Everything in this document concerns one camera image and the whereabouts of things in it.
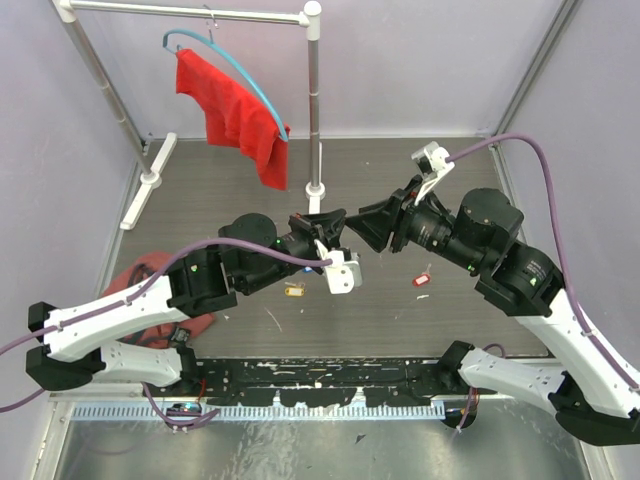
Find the key with red tag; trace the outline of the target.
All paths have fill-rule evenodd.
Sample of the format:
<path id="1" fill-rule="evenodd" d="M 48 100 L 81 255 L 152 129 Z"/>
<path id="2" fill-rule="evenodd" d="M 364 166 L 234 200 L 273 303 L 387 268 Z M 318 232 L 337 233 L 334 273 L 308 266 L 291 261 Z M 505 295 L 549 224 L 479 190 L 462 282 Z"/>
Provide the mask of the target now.
<path id="1" fill-rule="evenodd" d="M 412 284 L 415 287 L 422 287 L 429 284 L 431 282 L 430 269 L 431 264 L 428 264 L 426 268 L 412 280 Z"/>

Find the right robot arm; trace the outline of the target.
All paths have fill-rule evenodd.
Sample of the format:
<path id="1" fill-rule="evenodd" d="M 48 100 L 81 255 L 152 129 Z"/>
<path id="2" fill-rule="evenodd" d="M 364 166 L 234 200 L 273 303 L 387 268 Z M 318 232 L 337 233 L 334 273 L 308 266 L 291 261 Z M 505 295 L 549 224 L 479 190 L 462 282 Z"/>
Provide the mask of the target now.
<path id="1" fill-rule="evenodd" d="M 414 243 L 462 267 L 483 299 L 532 332 L 559 360 L 534 368 L 455 341 L 440 357 L 444 390 L 487 389 L 529 403 L 594 446 L 639 442 L 639 392 L 626 384 L 639 374 L 608 364 L 590 321 L 572 309 L 561 270 L 549 256 L 517 238 L 523 213 L 496 189 L 465 194 L 451 214 L 434 193 L 420 196 L 418 178 L 388 199 L 361 208 L 347 226 L 376 252 Z"/>

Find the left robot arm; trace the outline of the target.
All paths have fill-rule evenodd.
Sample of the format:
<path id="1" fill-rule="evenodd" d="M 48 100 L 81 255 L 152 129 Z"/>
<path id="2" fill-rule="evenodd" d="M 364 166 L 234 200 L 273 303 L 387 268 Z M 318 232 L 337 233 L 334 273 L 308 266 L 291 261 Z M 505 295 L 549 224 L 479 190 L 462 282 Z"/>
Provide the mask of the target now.
<path id="1" fill-rule="evenodd" d="M 193 320 L 236 306 L 300 270 L 325 275 L 332 293 L 354 286 L 339 244 L 343 209 L 293 215 L 277 232 L 267 216 L 249 213 L 222 227 L 216 238 L 183 248 L 149 278 L 84 305 L 29 309 L 39 344 L 26 353 L 26 373 L 44 390 L 67 391 L 96 380 L 144 382 L 178 396 L 194 393 L 200 372 L 192 349 L 124 343 L 124 337 L 167 323 Z"/>

